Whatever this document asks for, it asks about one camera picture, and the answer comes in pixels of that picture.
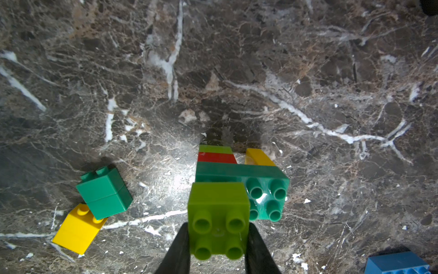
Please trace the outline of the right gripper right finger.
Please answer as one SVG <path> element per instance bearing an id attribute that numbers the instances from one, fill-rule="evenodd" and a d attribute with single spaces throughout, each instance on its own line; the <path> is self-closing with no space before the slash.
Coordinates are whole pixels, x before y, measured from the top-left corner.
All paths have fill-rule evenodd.
<path id="1" fill-rule="evenodd" d="M 245 270 L 247 274 L 281 274 L 263 238 L 253 223 L 249 223 Z"/>

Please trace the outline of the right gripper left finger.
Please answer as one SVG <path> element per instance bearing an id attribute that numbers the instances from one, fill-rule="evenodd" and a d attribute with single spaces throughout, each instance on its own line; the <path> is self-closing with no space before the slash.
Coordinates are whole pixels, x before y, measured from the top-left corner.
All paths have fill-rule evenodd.
<path id="1" fill-rule="evenodd" d="M 190 273 L 189 232 L 188 223 L 184 223 L 155 274 L 188 273 Z"/>

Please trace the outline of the lime green small brick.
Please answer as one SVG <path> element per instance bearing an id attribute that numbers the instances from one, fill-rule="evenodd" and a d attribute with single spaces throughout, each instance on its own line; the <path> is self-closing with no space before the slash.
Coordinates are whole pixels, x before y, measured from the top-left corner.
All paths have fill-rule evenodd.
<path id="1" fill-rule="evenodd" d="M 233 154 L 232 149 L 226 146 L 199 145 L 198 151 L 200 153 Z"/>

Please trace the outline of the dark green small brick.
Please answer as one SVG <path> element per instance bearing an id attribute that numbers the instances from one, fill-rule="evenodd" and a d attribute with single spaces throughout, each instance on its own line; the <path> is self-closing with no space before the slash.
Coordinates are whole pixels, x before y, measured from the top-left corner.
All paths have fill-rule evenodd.
<path id="1" fill-rule="evenodd" d="M 119 171 L 108 166 L 82 175 L 76 188 L 98 220 L 127 211 L 133 202 Z"/>

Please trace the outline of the green long brick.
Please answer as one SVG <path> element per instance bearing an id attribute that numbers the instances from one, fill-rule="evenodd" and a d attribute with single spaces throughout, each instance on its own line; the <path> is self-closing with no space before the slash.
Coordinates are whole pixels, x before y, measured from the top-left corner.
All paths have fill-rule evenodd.
<path id="1" fill-rule="evenodd" d="M 241 182 L 250 201 L 250 220 L 278 222 L 289 188 L 289 178 L 276 166 L 198 162 L 197 182 Z"/>

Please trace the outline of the red small brick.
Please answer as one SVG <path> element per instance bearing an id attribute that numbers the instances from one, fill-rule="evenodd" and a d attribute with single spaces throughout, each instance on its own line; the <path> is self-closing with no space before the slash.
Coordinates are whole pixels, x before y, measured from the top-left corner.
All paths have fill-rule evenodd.
<path id="1" fill-rule="evenodd" d="M 235 156 L 233 154 L 221 154 L 221 153 L 206 153 L 200 152 L 198 154 L 198 162 L 210 162 L 210 163 L 229 163 L 237 164 Z"/>

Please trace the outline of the yellow small brick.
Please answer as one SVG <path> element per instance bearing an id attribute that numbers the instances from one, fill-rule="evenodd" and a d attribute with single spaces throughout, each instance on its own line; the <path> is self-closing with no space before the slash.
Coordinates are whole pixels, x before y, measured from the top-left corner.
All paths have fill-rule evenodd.
<path id="1" fill-rule="evenodd" d="M 276 166 L 276 164 L 258 148 L 247 148 L 245 154 L 246 165 Z"/>

